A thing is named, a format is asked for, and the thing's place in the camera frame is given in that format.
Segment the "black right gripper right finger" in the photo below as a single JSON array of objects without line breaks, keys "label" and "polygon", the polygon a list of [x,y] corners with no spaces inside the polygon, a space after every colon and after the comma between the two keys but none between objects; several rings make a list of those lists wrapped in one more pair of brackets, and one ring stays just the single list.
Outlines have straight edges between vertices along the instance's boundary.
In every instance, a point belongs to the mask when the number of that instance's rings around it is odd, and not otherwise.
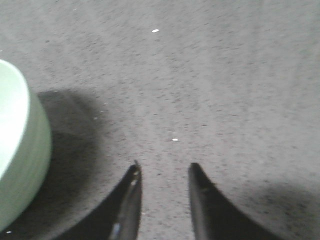
[{"label": "black right gripper right finger", "polygon": [[196,162],[188,169],[188,187],[196,240],[281,239],[236,208]]}]

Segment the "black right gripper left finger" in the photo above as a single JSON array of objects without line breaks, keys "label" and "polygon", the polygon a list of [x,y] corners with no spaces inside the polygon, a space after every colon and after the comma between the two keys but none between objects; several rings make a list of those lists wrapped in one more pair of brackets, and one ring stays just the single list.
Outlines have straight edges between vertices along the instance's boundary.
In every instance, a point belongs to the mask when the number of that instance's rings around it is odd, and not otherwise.
[{"label": "black right gripper left finger", "polygon": [[135,161],[112,192],[57,240],[135,240],[142,207],[142,168]]}]

